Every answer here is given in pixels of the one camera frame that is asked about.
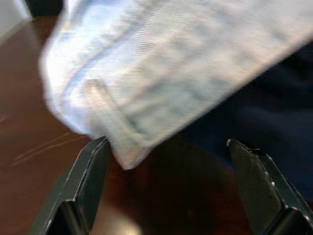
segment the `dark blue clothing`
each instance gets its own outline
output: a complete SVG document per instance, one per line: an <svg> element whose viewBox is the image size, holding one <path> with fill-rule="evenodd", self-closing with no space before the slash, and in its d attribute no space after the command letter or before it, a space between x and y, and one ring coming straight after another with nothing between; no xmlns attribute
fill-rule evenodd
<svg viewBox="0 0 313 235"><path fill-rule="evenodd" d="M181 135L225 160L237 138L268 153L313 201L313 43L269 69Z"/></svg>

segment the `brown wooden surface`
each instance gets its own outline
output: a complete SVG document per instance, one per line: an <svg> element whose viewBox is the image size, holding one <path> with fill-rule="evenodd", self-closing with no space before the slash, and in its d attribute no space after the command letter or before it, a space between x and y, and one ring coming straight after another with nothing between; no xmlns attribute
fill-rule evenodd
<svg viewBox="0 0 313 235"><path fill-rule="evenodd" d="M0 234L30 228L54 180L87 137L45 107L38 56L55 23L41 17L0 46ZM114 158L92 235L249 235L234 175L174 137L139 167Z"/></svg>

